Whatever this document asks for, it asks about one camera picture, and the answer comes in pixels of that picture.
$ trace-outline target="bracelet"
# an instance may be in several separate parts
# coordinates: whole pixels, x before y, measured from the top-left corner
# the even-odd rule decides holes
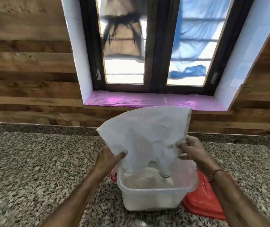
[[[208,177],[208,182],[209,182],[209,183],[213,180],[215,173],[218,172],[218,171],[223,171],[223,172],[225,172],[223,169],[217,169],[217,170],[215,170],[215,171],[214,171],[213,173],[211,173],[210,176]]]

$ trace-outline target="window pane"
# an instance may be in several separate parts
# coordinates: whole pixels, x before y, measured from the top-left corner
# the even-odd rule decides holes
[[[204,85],[231,3],[180,0],[167,85]]]
[[[143,84],[147,0],[97,0],[107,83]]]

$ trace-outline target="person's right arm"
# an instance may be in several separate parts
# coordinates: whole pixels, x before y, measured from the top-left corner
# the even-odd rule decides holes
[[[176,142],[183,153],[187,154],[180,156],[180,159],[191,159],[196,162],[198,169],[206,177],[209,177],[215,170],[222,169],[208,154],[198,138],[188,136],[187,141],[189,145],[186,145],[186,142]],[[270,222],[227,173],[217,171],[210,184],[230,227],[270,227]]]

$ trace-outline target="window hinge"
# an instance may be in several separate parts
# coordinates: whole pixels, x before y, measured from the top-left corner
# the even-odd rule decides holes
[[[215,83],[217,76],[218,76],[218,72],[214,72],[212,80],[211,80],[211,84]]]
[[[99,71],[98,68],[97,68],[96,76],[97,76],[97,79],[98,79],[98,80],[101,80],[101,75],[100,75],[100,71]]]

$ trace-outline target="flour bag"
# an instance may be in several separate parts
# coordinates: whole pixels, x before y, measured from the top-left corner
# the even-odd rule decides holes
[[[97,132],[114,155],[128,151],[120,162],[126,173],[144,170],[153,161],[160,175],[168,177],[181,154],[175,142],[185,139],[191,111],[178,106],[139,108],[109,119]]]

